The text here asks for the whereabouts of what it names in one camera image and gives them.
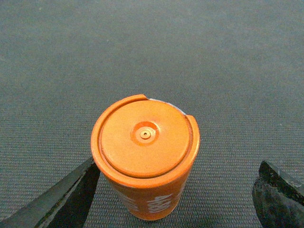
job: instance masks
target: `orange lid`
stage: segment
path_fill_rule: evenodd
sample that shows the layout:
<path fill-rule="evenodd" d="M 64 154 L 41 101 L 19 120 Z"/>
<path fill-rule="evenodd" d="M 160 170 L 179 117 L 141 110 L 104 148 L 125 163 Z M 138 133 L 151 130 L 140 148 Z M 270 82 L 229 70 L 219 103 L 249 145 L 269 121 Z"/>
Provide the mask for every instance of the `orange lid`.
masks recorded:
<path fill-rule="evenodd" d="M 96 164 L 116 178 L 117 173 L 137 179 L 162 176 L 181 163 L 192 144 L 187 115 L 144 95 L 110 106 L 96 122 L 91 139 Z"/>

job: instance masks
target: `can body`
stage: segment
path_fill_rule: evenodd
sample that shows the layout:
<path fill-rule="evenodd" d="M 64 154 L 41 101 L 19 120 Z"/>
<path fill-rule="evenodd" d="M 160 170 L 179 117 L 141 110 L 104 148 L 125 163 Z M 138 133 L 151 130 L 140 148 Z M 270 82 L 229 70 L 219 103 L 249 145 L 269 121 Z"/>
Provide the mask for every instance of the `can body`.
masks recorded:
<path fill-rule="evenodd" d="M 91 137 L 93 158 L 136 217 L 157 220 L 178 205 L 199 150 L 193 116 L 135 95 L 110 106 Z"/>

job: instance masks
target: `gray carpet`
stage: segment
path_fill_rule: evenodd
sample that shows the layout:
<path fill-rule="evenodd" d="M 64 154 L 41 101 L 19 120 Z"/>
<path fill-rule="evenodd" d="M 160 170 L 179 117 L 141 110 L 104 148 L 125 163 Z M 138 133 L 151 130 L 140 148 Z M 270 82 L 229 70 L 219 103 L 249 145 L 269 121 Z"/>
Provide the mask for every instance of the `gray carpet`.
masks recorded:
<path fill-rule="evenodd" d="M 261 161 L 304 182 L 302 0 L 1 0 L 0 91 L 0 219 L 91 156 L 99 115 L 135 94 L 195 116 L 197 160 L 156 222 L 101 176 L 86 228 L 261 227 Z"/>

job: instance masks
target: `orange cylinder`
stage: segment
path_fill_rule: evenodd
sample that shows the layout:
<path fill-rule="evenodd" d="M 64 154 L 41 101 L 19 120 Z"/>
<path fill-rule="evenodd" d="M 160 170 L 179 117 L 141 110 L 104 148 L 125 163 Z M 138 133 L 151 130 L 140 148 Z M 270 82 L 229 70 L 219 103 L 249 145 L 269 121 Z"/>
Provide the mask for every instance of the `orange cylinder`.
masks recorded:
<path fill-rule="evenodd" d="M 196 120 L 145 95 L 116 102 L 91 136 L 95 163 L 136 217 L 157 220 L 177 206 L 200 146 Z"/>

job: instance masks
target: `can lid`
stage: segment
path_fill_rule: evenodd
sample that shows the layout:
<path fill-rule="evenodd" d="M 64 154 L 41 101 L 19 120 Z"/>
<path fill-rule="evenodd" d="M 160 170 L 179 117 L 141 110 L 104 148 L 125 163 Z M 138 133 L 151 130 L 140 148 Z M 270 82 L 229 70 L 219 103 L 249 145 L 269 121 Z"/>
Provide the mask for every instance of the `can lid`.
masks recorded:
<path fill-rule="evenodd" d="M 179 172 L 185 171 L 193 163 L 198 146 L 199 131 L 192 116 L 144 95 L 130 96 L 110 106 L 97 120 L 91 138 L 98 167 L 124 184 L 128 177 L 158 178 L 176 167 Z"/>
<path fill-rule="evenodd" d="M 160 176 L 179 164 L 188 150 L 185 116 L 172 105 L 135 101 L 111 113 L 100 132 L 100 150 L 112 167 L 137 178 Z"/>

